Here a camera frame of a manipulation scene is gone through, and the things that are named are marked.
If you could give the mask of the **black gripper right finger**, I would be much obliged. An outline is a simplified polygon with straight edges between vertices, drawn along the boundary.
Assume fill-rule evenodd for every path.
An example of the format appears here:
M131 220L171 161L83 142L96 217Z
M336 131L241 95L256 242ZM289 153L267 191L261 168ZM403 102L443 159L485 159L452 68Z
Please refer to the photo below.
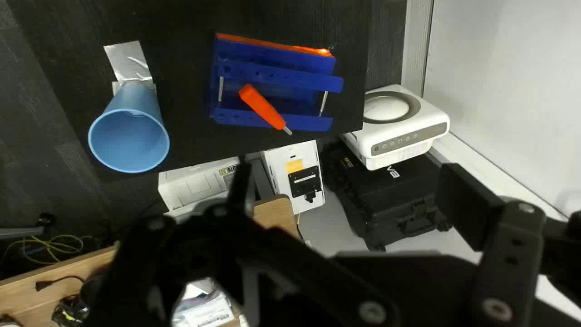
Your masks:
M468 327L581 327L535 297L537 279L579 304L579 215L552 220L541 208L488 190L459 164L439 168L436 206L481 255L466 300Z

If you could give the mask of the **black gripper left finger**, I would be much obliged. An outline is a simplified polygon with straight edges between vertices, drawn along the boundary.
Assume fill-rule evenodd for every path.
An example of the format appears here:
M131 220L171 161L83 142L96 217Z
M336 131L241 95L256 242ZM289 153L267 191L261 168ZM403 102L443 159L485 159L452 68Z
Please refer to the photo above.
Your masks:
M252 166L229 197L178 224L152 217L121 239L83 327L171 327L185 288L214 280L258 327L399 327L372 282L250 217Z

